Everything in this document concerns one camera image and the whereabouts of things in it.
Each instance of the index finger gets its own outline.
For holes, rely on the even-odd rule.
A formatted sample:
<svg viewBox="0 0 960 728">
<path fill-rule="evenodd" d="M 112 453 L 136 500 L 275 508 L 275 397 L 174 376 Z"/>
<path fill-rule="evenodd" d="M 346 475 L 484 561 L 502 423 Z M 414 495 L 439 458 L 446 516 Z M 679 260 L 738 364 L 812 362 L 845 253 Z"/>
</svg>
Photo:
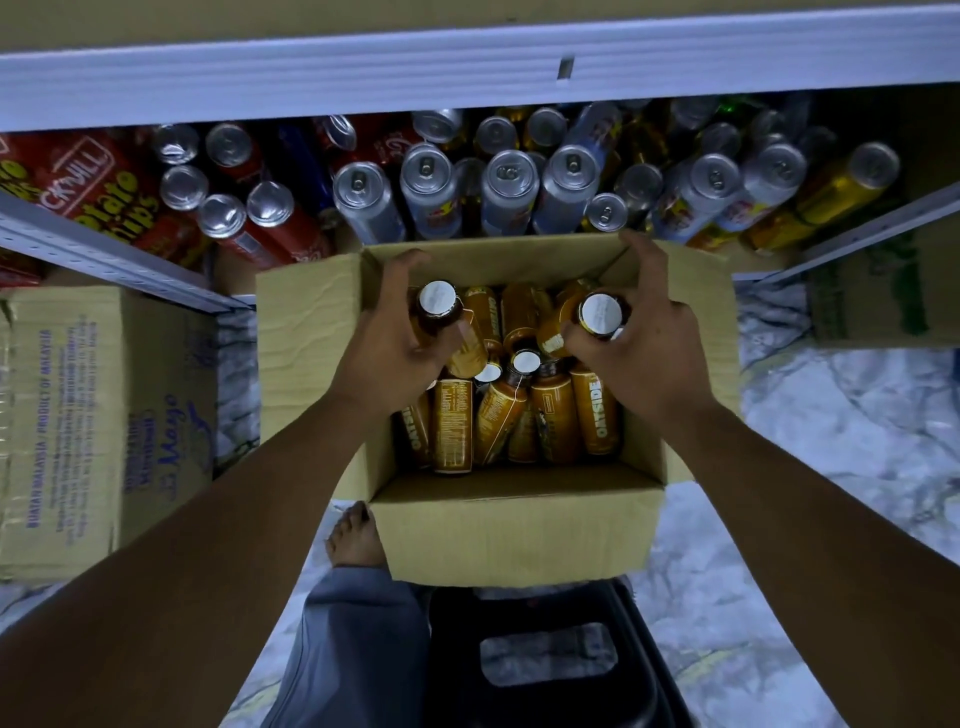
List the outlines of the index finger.
<svg viewBox="0 0 960 728">
<path fill-rule="evenodd" d="M 415 248 L 414 250 L 404 251 L 390 260 L 383 267 L 383 280 L 380 281 L 380 297 L 376 302 L 377 308 L 389 306 L 398 311 L 406 311 L 410 271 L 429 259 L 430 256 L 427 253 Z"/>
<path fill-rule="evenodd" d="M 644 299 L 669 301 L 667 294 L 667 254 L 648 235 L 637 231 L 620 231 L 620 239 L 634 249 L 640 263 L 636 292 Z"/>
</svg>

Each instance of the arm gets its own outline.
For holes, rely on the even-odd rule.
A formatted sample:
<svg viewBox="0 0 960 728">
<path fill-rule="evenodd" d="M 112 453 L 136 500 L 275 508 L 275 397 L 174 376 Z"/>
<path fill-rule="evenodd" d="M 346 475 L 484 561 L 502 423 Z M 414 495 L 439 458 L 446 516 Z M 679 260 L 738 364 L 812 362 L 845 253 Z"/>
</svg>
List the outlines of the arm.
<svg viewBox="0 0 960 728">
<path fill-rule="evenodd" d="M 568 348 L 693 471 L 790 640 L 851 726 L 952 725 L 960 569 L 744 425 L 709 388 L 696 318 L 666 255 L 635 233 L 635 315 Z"/>
<path fill-rule="evenodd" d="M 333 489 L 371 427 L 460 345 L 417 348 L 404 254 L 327 393 L 166 521 L 0 636 L 10 725 L 215 726 L 293 591 Z"/>
</svg>

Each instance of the bare foot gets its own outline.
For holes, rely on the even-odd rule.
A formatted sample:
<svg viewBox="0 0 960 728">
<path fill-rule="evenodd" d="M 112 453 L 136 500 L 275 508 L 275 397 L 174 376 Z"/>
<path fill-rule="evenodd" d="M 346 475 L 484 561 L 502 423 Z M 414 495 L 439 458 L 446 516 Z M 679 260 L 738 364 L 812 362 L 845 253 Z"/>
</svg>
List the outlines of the bare foot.
<svg viewBox="0 0 960 728">
<path fill-rule="evenodd" d="M 326 540 L 326 555 L 335 567 L 387 566 L 376 523 L 365 502 L 355 502 L 333 526 Z"/>
</svg>

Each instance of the marble floor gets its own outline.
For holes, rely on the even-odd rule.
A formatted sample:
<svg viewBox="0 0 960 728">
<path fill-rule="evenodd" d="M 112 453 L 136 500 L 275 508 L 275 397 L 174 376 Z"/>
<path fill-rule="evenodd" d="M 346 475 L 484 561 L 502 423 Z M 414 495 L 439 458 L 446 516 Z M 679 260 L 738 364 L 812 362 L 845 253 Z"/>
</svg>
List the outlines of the marble floor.
<svg viewBox="0 0 960 728">
<path fill-rule="evenodd" d="M 803 289 L 740 292 L 743 413 L 855 497 L 960 563 L 960 384 L 954 352 L 812 347 Z M 254 446 L 255 324 L 221 320 L 218 460 Z M 223 726 L 258 726 L 276 697 L 306 593 L 329 568 L 333 503 L 290 602 Z M 837 728 L 844 722 L 780 628 L 696 483 L 667 489 L 636 602 L 707 728 Z M 0 629 L 56 587 L 0 587 Z"/>
</svg>

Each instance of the cardboard box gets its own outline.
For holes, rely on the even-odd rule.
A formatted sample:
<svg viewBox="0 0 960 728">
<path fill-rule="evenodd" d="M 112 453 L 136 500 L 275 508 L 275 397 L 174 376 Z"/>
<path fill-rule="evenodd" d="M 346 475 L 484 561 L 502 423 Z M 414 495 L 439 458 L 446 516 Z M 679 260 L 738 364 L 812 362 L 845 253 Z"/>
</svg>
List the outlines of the cardboard box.
<svg viewBox="0 0 960 728">
<path fill-rule="evenodd" d="M 810 271 L 818 343 L 830 348 L 960 346 L 960 213 Z"/>
<path fill-rule="evenodd" d="M 209 484 L 214 320 L 106 285 L 3 310 L 0 577 L 66 579 Z"/>
<path fill-rule="evenodd" d="M 421 246 L 433 259 L 415 271 L 413 284 L 531 280 L 553 287 L 580 276 L 609 285 L 636 282 L 636 257 L 616 235 Z M 326 391 L 361 309 L 376 300 L 382 264 L 411 247 L 416 246 L 376 246 L 258 277 L 264 440 Z M 726 261 L 680 246 L 664 249 L 670 254 L 670 295 L 695 310 L 714 389 L 736 408 L 736 309 Z M 461 477 L 398 473 L 385 420 L 357 451 L 334 496 L 372 503 L 395 578 L 521 587 L 642 568 L 657 527 L 663 484 L 689 478 L 689 470 L 657 433 L 629 415 L 619 462 L 496 467 Z"/>
</svg>

